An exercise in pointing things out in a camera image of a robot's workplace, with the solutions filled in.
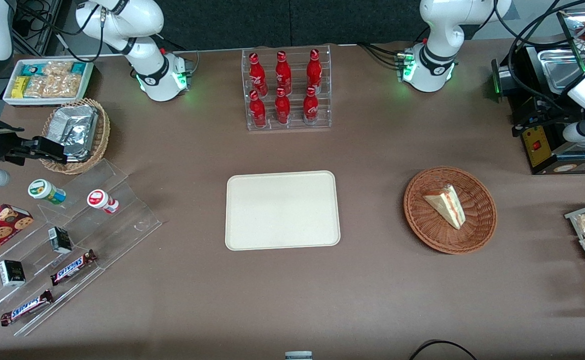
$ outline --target brown table surface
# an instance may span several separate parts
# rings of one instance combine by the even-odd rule
[[[333,45],[333,127],[315,132],[246,130],[241,51],[201,54],[192,91],[166,103],[123,57],[99,59],[88,95],[112,122],[106,157],[167,223],[27,337],[0,327],[0,358],[407,359],[434,338],[483,360],[585,358],[585,255],[563,218],[585,206],[585,175],[530,174],[507,102],[488,95],[509,43],[468,41],[436,93]],[[50,112],[7,105],[1,120],[34,136]],[[469,171],[494,196],[498,226],[480,251],[431,250],[406,223],[403,191],[434,166]],[[33,211],[28,183],[72,178],[38,161],[0,168],[13,177],[0,204]],[[228,178],[316,170],[336,177],[339,244],[226,248]]]

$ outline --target red bottle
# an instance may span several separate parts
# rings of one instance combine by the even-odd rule
[[[310,62],[306,68],[308,86],[315,88],[315,94],[322,92],[322,63],[320,63],[320,51],[316,48],[310,51]]]
[[[306,89],[306,98],[303,100],[303,121],[306,125],[315,125],[317,123],[317,109],[320,102],[315,96],[315,88],[309,86]]]
[[[253,88],[257,91],[260,98],[268,95],[268,85],[266,84],[266,72],[259,63],[259,56],[253,52],[248,55],[250,61],[250,81]]]
[[[256,90],[250,91],[250,116],[253,119],[254,126],[263,128],[266,126],[266,107],[262,100],[259,100],[259,94]]]
[[[274,68],[274,73],[277,74],[277,87],[283,88],[286,95],[290,95],[293,92],[293,74],[284,51],[277,52],[277,66]]]
[[[288,124],[291,114],[291,102],[282,87],[277,88],[277,99],[274,101],[274,107],[277,110],[277,121],[281,125]]]

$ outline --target acrylic bottle rack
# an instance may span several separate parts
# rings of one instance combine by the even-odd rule
[[[54,302],[44,305],[33,314],[26,314],[7,329],[15,336],[28,335],[53,315],[78,292],[100,276],[110,265],[139,244],[162,223],[126,183],[128,176],[103,159],[89,171],[66,185],[66,200],[60,205],[41,201],[41,216],[33,214],[35,222],[27,235],[12,239],[0,248],[0,261],[17,260],[25,271],[26,283],[7,287],[0,280],[0,317],[50,289]],[[86,197],[94,189],[102,189],[119,201],[119,210],[107,214],[89,207]],[[53,226],[68,231],[73,244],[70,253],[53,251],[48,229]],[[69,280],[52,286],[50,275],[80,258],[92,249],[97,260],[80,269]]]

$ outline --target aluminum foil package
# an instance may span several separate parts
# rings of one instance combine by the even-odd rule
[[[68,162],[85,162],[91,157],[98,118],[91,105],[61,107],[50,120],[46,137],[64,146]]]

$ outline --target wicker basket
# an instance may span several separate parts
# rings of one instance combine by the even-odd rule
[[[82,100],[69,102],[68,104],[61,105],[61,107],[78,107],[79,105],[91,105],[99,112],[99,118],[96,121],[96,129],[94,130],[93,146],[90,151],[90,158],[88,158],[88,160],[85,162],[68,162],[67,164],[58,164],[54,161],[41,160],[43,166],[50,171],[68,175],[85,173],[104,157],[104,153],[106,152],[106,148],[108,146],[108,136],[110,135],[110,120],[108,119],[108,114],[97,101],[94,101],[90,98],[82,98]],[[46,121],[45,125],[43,126],[43,132],[41,132],[42,136],[45,137],[46,134],[48,134],[48,127],[50,126],[54,115],[55,112],[48,116],[48,121]]]
[[[426,191],[452,184],[466,214],[460,230],[446,221],[423,197]],[[404,213],[414,233],[433,249],[468,254],[482,248],[497,227],[497,208],[491,193],[475,176],[458,168],[439,166],[416,174],[404,194]]]

